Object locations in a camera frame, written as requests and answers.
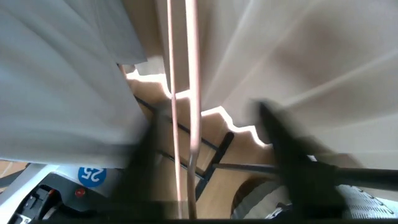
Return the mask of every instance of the number 25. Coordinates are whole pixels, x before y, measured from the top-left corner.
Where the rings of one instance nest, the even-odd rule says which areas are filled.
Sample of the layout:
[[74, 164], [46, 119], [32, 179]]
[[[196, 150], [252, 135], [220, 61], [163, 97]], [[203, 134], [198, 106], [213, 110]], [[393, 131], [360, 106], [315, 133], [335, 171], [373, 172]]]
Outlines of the number 25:
[[98, 174], [102, 173], [104, 169], [92, 169], [92, 168], [85, 168], [84, 172], [86, 175], [82, 175], [81, 177], [84, 179], [91, 179], [93, 182], [99, 181], [99, 178], [95, 178]]

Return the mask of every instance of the red button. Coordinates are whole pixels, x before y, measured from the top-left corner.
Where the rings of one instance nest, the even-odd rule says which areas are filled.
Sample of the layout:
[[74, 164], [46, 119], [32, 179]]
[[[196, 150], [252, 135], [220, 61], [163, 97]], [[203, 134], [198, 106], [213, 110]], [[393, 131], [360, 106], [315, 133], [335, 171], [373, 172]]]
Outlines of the red button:
[[86, 191], [84, 189], [77, 189], [75, 191], [76, 197], [82, 197], [82, 196], [84, 196], [84, 194], [86, 194]]

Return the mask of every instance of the blue sticker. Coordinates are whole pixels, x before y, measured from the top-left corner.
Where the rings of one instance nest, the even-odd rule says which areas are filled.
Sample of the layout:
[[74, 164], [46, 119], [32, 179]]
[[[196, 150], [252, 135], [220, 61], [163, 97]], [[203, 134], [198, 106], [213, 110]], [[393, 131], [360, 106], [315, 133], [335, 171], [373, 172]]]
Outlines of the blue sticker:
[[106, 169], [81, 167], [78, 178], [85, 187], [97, 187], [105, 181]]

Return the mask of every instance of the blurry black object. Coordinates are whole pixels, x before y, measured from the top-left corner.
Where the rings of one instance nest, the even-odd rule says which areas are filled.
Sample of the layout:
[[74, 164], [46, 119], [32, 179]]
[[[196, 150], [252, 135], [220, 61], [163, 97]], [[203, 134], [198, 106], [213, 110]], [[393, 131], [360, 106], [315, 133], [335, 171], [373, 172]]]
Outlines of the blurry black object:
[[[159, 143], [159, 115], [155, 114], [142, 141], [137, 146], [130, 146], [132, 160], [110, 204], [98, 205], [97, 215], [88, 219], [37, 223], [398, 223], [395, 219], [342, 220], [346, 203], [335, 189], [335, 167], [311, 161], [306, 154], [306, 145], [296, 141], [264, 103], [259, 104], [259, 118], [273, 145], [277, 172], [287, 186], [292, 201], [287, 212], [275, 220], [166, 220], [163, 205], [150, 200], [154, 154]], [[360, 172], [354, 174], [364, 180]]]

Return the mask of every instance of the thin wire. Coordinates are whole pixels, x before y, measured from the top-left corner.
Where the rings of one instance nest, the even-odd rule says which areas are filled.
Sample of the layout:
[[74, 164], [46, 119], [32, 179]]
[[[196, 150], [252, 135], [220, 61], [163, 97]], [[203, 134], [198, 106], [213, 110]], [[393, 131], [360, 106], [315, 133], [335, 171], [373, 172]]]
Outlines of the thin wire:
[[198, 42], [198, 15], [197, 1], [185, 0], [185, 10], [187, 13], [187, 43], [188, 43], [188, 68], [189, 68], [189, 87], [190, 98], [190, 158], [188, 164], [188, 212], [190, 219], [197, 218], [196, 197], [195, 197], [195, 170], [200, 146], [200, 77], [199, 77], [199, 42]]
[[182, 196], [181, 196], [181, 168], [180, 168], [180, 150], [178, 148], [178, 122], [177, 122], [177, 104], [175, 100], [175, 74], [174, 74], [174, 53], [173, 53], [173, 27], [172, 27], [172, 4], [167, 0], [167, 26], [169, 37], [169, 63], [170, 63], [170, 85], [172, 94], [172, 119], [173, 119], [173, 141], [174, 141], [174, 168], [175, 184], [177, 187], [177, 206], [178, 218], [182, 218]]

